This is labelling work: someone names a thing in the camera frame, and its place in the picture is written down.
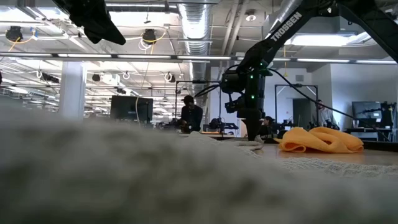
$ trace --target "yellow cloth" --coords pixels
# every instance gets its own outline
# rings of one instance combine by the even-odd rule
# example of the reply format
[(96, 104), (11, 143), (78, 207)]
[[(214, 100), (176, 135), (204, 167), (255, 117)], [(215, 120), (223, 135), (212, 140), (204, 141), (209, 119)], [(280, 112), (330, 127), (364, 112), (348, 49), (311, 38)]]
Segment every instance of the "yellow cloth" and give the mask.
[(279, 149), (286, 152), (305, 152), (316, 149), (329, 153), (356, 153), (363, 151), (363, 142), (350, 134), (329, 128), (314, 128), (306, 131), (294, 128), (284, 134), (279, 142)]

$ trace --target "desk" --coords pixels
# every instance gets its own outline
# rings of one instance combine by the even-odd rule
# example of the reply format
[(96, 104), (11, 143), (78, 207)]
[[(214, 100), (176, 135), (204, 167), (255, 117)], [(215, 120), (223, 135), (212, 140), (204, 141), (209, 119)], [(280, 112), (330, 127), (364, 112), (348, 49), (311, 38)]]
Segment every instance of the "desk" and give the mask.
[[(387, 138), (391, 140), (391, 129), (378, 128), (377, 130), (382, 132)], [(348, 134), (352, 134), (353, 136), (356, 136), (361, 140), (387, 141), (373, 128), (348, 128), (345, 132)]]
[[(180, 137), (188, 137), (189, 134), (178, 134)], [(225, 140), (225, 139), (231, 139), (231, 138), (235, 138), (235, 135), (233, 134), (203, 134), (206, 137), (215, 139), (215, 140)]]
[(328, 154), (322, 152), (294, 153), (280, 151), (277, 144), (266, 144), (261, 151), (262, 152), (257, 154), (261, 155), (263, 158), (317, 158), (350, 164), (398, 166), (398, 153), (396, 152), (383, 152), (366, 149), (363, 153), (355, 154)]

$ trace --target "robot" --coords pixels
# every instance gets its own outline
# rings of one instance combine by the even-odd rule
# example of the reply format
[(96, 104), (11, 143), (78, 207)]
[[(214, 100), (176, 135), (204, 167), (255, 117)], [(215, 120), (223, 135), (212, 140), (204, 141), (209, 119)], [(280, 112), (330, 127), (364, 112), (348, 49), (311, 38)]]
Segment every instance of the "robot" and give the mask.
[[(264, 119), (264, 86), (266, 76), (273, 69), (268, 65), (277, 51), (313, 17), (342, 16), (360, 25), (396, 62), (398, 62), (398, 25), (381, 11), (374, 0), (303, 0), (286, 21), (271, 35), (256, 43), (239, 65), (228, 68), (222, 76), (221, 90), (229, 94), (225, 105), (228, 113), (237, 112), (248, 129), (249, 141), (253, 141)], [(232, 100), (232, 93), (240, 93)]]

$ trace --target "white column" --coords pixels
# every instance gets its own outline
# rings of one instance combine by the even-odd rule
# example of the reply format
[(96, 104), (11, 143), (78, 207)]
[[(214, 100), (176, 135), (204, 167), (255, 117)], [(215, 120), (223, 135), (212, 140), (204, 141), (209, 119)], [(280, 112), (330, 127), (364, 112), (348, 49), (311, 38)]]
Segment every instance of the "white column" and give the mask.
[(85, 110), (87, 71), (83, 62), (64, 62), (59, 113), (67, 119), (82, 120)]

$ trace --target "computer monitor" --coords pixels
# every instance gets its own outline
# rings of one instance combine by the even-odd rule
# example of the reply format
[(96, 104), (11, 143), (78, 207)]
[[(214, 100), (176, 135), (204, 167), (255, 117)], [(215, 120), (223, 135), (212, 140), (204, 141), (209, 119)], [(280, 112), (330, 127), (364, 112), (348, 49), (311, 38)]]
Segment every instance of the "computer monitor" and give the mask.
[(152, 121), (154, 100), (139, 98), (137, 110), (136, 100), (137, 97), (133, 96), (112, 96), (111, 118), (137, 120), (138, 112), (140, 121)]
[[(382, 118), (381, 104), (376, 101), (352, 102), (353, 116), (362, 119), (370, 125), (379, 126)], [(362, 121), (359, 121), (359, 127), (367, 127)]]

